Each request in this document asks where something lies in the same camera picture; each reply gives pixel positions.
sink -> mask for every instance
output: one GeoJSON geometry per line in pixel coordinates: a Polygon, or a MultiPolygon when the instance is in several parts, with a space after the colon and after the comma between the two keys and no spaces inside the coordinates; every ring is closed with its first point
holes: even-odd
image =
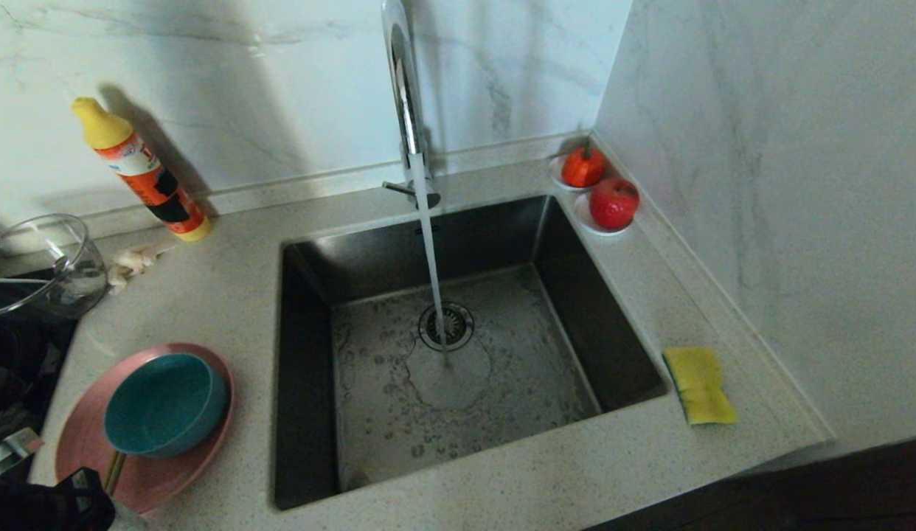
{"type": "Polygon", "coordinates": [[[283,246],[274,499],[288,510],[667,392],[550,195],[283,246]]]}

dish soap bottle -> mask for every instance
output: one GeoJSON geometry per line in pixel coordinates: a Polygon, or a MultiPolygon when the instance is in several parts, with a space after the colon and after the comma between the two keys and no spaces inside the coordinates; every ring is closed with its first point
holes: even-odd
{"type": "Polygon", "coordinates": [[[212,231],[209,218],[189,199],[130,122],[104,111],[93,97],[78,97],[71,110],[84,125],[84,142],[179,239],[195,242],[212,231]]]}

marble backsplash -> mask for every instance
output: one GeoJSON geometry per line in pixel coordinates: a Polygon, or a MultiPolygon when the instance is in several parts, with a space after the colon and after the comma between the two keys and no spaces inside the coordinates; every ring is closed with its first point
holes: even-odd
{"type": "MultiPolygon", "coordinates": [[[[593,125],[631,0],[413,1],[439,153],[593,125]]],[[[196,192],[398,160],[381,0],[0,0],[0,224],[136,198],[69,104],[131,118],[196,192]]]]}
{"type": "Polygon", "coordinates": [[[916,436],[916,1],[634,3],[596,124],[838,433],[916,436]]]}

running water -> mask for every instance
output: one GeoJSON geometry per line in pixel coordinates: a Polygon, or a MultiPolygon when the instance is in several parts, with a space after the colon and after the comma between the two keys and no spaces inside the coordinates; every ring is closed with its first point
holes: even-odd
{"type": "Polygon", "coordinates": [[[438,289],[438,268],[435,266],[435,247],[431,244],[431,216],[428,215],[428,190],[425,188],[425,159],[421,153],[409,153],[409,167],[415,185],[415,200],[418,201],[418,219],[422,225],[422,238],[425,240],[425,257],[428,259],[428,275],[431,277],[431,296],[435,300],[435,330],[438,330],[439,345],[442,352],[448,352],[448,339],[445,338],[445,317],[442,313],[442,294],[438,289]]]}

clear glass container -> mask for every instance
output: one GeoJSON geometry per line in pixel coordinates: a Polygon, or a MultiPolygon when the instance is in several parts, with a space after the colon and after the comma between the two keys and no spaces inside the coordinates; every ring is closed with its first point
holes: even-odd
{"type": "Polygon", "coordinates": [[[73,215],[43,215],[0,232],[0,316],[77,319],[106,290],[104,259],[73,215]]]}

